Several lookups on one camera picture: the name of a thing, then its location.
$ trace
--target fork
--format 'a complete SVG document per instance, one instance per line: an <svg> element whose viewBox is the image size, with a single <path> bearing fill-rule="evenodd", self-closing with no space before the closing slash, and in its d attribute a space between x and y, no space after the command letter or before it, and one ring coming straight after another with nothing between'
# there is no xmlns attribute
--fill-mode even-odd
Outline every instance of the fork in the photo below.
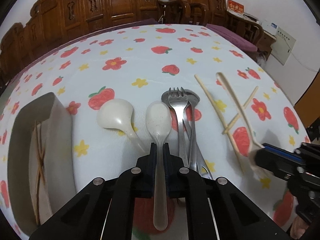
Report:
<svg viewBox="0 0 320 240"><path fill-rule="evenodd" d="M173 91L170 88L168 100L169 100L170 106L176 112L176 116L178 120L179 157L182 158L184 166L189 167L187 151L186 151L186 141L184 138L184 131L183 131L183 112L188 104L188 97L182 87L181 87L181 91L179 90L179 88L177 88L177 90L173 88Z"/></svg>

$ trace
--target white plastic spoon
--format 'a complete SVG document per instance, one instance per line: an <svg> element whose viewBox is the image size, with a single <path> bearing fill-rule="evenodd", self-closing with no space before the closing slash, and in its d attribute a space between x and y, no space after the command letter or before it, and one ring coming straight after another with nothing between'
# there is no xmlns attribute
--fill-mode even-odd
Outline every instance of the white plastic spoon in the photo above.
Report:
<svg viewBox="0 0 320 240"><path fill-rule="evenodd" d="M153 225L159 231L163 231L168 226L168 213L162 148L172 126L170 110L165 103L155 101L148 106L146 125L150 135L157 144Z"/></svg>
<svg viewBox="0 0 320 240"><path fill-rule="evenodd" d="M148 154L145 145L131 125L133 106L123 99L112 99L104 103L97 114L97 123L102 128L123 131L132 144L142 153Z"/></svg>

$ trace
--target silver screw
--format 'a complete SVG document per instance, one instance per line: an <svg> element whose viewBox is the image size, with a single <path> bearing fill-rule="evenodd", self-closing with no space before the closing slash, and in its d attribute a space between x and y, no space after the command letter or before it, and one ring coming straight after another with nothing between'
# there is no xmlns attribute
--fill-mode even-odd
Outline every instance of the silver screw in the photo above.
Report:
<svg viewBox="0 0 320 240"><path fill-rule="evenodd" d="M309 191L309 198L315 199L316 198L316 193L314 193L313 191Z"/></svg>
<svg viewBox="0 0 320 240"><path fill-rule="evenodd" d="M182 174L187 174L187 173L189 173L189 169L186 167L182 167L182 168L180 168L179 172Z"/></svg>
<svg viewBox="0 0 320 240"><path fill-rule="evenodd" d="M304 169L302 167L297 167L297 171L299 171L300 173L304 173Z"/></svg>
<svg viewBox="0 0 320 240"><path fill-rule="evenodd" d="M141 169L138 167L134 167L131 169L131 173L133 174L139 174L141 172Z"/></svg>
<svg viewBox="0 0 320 240"><path fill-rule="evenodd" d="M218 183L221 185L226 185L228 183L228 180L226 178L221 177L218 179Z"/></svg>
<svg viewBox="0 0 320 240"><path fill-rule="evenodd" d="M103 179L102 178L95 178L94 180L93 180L93 184L94 185L100 185L100 184L102 184L102 182L103 182Z"/></svg>

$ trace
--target wall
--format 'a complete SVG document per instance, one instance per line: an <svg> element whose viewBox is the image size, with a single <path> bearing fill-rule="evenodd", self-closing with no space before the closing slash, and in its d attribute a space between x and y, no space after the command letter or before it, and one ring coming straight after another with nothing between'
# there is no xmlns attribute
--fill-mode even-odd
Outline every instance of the wall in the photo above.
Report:
<svg viewBox="0 0 320 240"><path fill-rule="evenodd" d="M18 0L0 26L0 39L15 22L23 25L30 19L29 10L37 0ZM320 27L303 0L235 0L244 5L245 11L260 20L277 23L296 40L293 54L307 67L319 69ZM316 72L304 68L292 55L282 66L270 56L267 72L280 84L293 104L308 88Z"/></svg>

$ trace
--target human hand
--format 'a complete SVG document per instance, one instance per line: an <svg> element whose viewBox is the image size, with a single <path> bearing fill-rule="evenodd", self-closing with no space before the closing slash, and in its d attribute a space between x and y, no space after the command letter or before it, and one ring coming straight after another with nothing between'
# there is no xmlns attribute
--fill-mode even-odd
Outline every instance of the human hand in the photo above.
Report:
<svg viewBox="0 0 320 240"><path fill-rule="evenodd" d="M299 239L305 233L308 227L309 226L307 223L303 221L301 217L296 216L291 226L290 236L293 239Z"/></svg>

